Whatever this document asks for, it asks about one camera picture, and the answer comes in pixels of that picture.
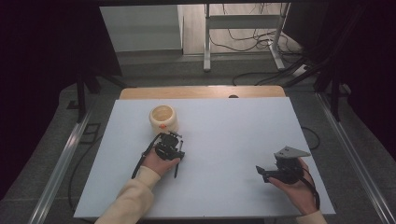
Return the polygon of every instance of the cable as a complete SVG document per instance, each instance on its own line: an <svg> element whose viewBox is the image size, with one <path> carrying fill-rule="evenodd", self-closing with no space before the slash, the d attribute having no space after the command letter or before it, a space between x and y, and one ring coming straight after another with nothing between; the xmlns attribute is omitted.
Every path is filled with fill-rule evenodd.
<svg viewBox="0 0 396 224"><path fill-rule="evenodd" d="M245 77L245 76L249 76L249 75L274 75L272 77L266 77L258 82L256 82L256 84L254 84L254 86L259 86L262 84L267 84L269 82L273 82L273 81L278 81L281 78L284 78L290 74L292 74L295 70L298 69L298 67L300 67L304 62L306 61L306 58L301 58L300 60L298 60L296 63L292 64L290 67L288 67L287 69L280 71L280 72L250 72L250 73L244 73L244 74L240 74L237 75L235 77L233 77L232 83L234 86L236 86L235 81L240 78L240 77Z"/></svg>
<svg viewBox="0 0 396 224"><path fill-rule="evenodd" d="M70 176L70 180L69 180L69 184L68 184L68 189L67 189L67 199L68 199L68 201L69 201L69 206L70 206L70 208L71 208L71 210L72 210L73 213L76 212L75 205L74 205L73 202L72 202L72 193L71 193L71 191L72 191L73 178L74 178L74 176L75 176L75 174L76 174L76 171L77 171L79 165L81 164L82 160L85 158L85 156L86 156L86 155L88 154L88 152L91 150L91 148L93 148L93 147L96 145L96 143L99 142L99 140L101 140L102 138L103 138L103 136L100 136L100 137L98 137L96 140L94 140L94 141L92 142L92 144L87 148L87 150L84 152L84 154L79 158L79 160L78 160L78 162L77 162L77 164L76 164L76 166L75 166L75 168L74 168L74 170L73 170L73 173L72 173L72 175ZM88 222L88 223L93 223L93 222L91 222L91 221L89 221L89 220L86 220L86 219L83 219L83 218L82 218L81 220L83 220L83 221L85 221L85 222Z"/></svg>
<svg viewBox="0 0 396 224"><path fill-rule="evenodd" d="M225 45L221 45L221 44L217 44L217 43L213 42L212 37L210 35L209 35L209 39L210 39L210 42L212 42L212 44L215 45L215 46L223 47L223 48L226 48L226 49L231 49L231 50L235 50L235 51L239 51L239 52L244 52L244 51L248 51L250 49L254 49L254 48L256 48L258 43L270 40L270 39L259 40L254 46L252 46L251 48L248 48L248 49L233 49L231 47L228 47L228 46L225 46Z"/></svg>
<svg viewBox="0 0 396 224"><path fill-rule="evenodd" d="M317 149L317 148L319 147L319 145L320 145L320 137L319 137L319 135L318 135L317 133L315 133L313 130L307 128L307 127L303 127L303 126L302 126L301 128L304 129L304 130L307 130L307 131L311 132L311 133L318 139L317 144L316 144L314 147L310 147L310 148L309 148L309 149L311 149L311 150Z"/></svg>
<svg viewBox="0 0 396 224"><path fill-rule="evenodd" d="M137 163L136 167L134 168L134 173L132 174L132 179L134 179L137 175L137 171L139 170L140 166L142 165L143 161L145 160L146 156L149 154L149 151L152 149L152 147L154 146L155 141L157 141L157 139L163 135L163 133L158 133L157 136L155 136L155 138L152 140L152 142L148 145L148 148L146 149L146 151L144 151L142 153L142 157L140 157L139 162Z"/></svg>
<svg viewBox="0 0 396 224"><path fill-rule="evenodd" d="M261 3L261 5L262 5L262 8L260 9L259 14L262 14L262 10L263 10L263 8L264 8L264 4ZM223 7L223 13L224 13L224 15L227 15L228 12L225 10L224 4L222 4L222 7ZM233 40L256 39L256 38L255 38L255 34L256 34L257 29L254 29L253 36L252 36L252 37L245 37L245 38L234 38L233 35L231 35L230 29L227 29L227 30L228 30L228 33L230 34L231 39L233 39Z"/></svg>
<svg viewBox="0 0 396 224"><path fill-rule="evenodd" d="M311 177L311 179L312 179L312 184L311 183L309 183L309 181L308 180L306 180L303 176L300 176L300 175L297 175L292 169L290 169L289 167L287 167L287 166L282 166L283 168L285 168L285 169L287 169L291 174L293 174L295 177L297 177L299 180L301 180L301 182L303 182L308 188L309 188L309 190L311 190L311 192L312 192L312 194L314 195L314 198L315 198L315 204L316 204L316 207L317 207L317 209L319 210L320 209L320 197L319 197L319 194L318 194L318 192L317 192L317 189L316 189L316 186L315 186L315 181L314 181L314 179L312 178L312 175L306 170L306 169L304 169L304 168L302 168L304 171L306 171L308 174L309 174L309 176Z"/></svg>
<svg viewBox="0 0 396 224"><path fill-rule="evenodd" d="M304 56L304 54L302 52L300 52L300 51L293 51L293 50L289 49L289 45L288 45L289 44L289 39L288 39L287 36L285 36L285 35L280 35L280 36L286 39L285 47L288 50L288 51L285 51L285 50L281 49L280 46L279 46L278 52L282 56L283 60L285 60L285 58L283 57L284 55L300 55L300 56Z"/></svg>

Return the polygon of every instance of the human hand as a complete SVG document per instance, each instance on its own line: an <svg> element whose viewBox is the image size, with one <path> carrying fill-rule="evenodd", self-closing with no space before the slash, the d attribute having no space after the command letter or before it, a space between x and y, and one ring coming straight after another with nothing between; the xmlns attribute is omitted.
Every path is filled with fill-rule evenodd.
<svg viewBox="0 0 396 224"><path fill-rule="evenodd" d="M180 162L180 158L173 159L171 161L164 161L161 159L155 149L152 148L148 153L147 157L143 161L142 165L148 167L159 176L163 176L167 171L169 171L172 167Z"/></svg>
<svg viewBox="0 0 396 224"><path fill-rule="evenodd" d="M314 181L312 180L311 175L307 172L309 171L308 166L301 158L298 158L298 160L304 168L304 178L313 185ZM306 216L318 211L315 205L314 195L301 180L292 185L285 184L273 177L268 178L268 180L288 195L291 203L300 211L302 215Z"/></svg>

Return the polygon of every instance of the wall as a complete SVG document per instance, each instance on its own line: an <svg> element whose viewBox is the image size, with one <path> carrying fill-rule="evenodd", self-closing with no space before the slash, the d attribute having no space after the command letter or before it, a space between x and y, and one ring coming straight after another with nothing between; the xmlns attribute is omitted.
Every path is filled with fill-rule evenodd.
<svg viewBox="0 0 396 224"><path fill-rule="evenodd" d="M181 49L177 6L100 9L116 52Z"/></svg>

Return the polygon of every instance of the beige sleeve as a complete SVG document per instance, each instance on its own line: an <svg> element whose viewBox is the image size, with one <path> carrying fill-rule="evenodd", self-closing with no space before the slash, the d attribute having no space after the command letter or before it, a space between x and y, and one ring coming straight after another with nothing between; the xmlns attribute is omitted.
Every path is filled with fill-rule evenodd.
<svg viewBox="0 0 396 224"><path fill-rule="evenodd" d="M151 190L160 179L157 173L141 166L136 178L128 180L116 201L95 223L136 223L150 209L154 199Z"/></svg>
<svg viewBox="0 0 396 224"><path fill-rule="evenodd" d="M327 224L320 210L303 217L297 217L296 219L298 224Z"/></svg>

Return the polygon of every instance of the dark background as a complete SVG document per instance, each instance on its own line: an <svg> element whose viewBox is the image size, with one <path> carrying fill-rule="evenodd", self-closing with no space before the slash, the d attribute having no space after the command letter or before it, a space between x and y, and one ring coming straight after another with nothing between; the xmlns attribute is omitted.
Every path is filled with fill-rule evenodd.
<svg viewBox="0 0 396 224"><path fill-rule="evenodd" d="M98 7L43 1L0 4L3 198L46 131L60 91L76 82L78 72L95 76L87 67L116 76L120 68ZM298 26L298 22L291 26L306 28L298 34L302 39L312 35L310 30L316 32L314 42L305 43L308 48L326 42L328 48L314 61L332 48L336 37L329 40L328 36L337 34L334 30L345 19L340 15L350 9L350 4L332 3L322 9L324 16L317 13L322 18L320 26ZM395 9L393 1L370 4L337 61L342 81L352 89L349 103L394 158Z"/></svg>
<svg viewBox="0 0 396 224"><path fill-rule="evenodd" d="M0 196L18 176L58 106L59 93L92 75L93 66L120 75L99 7L44 1L0 6Z"/></svg>

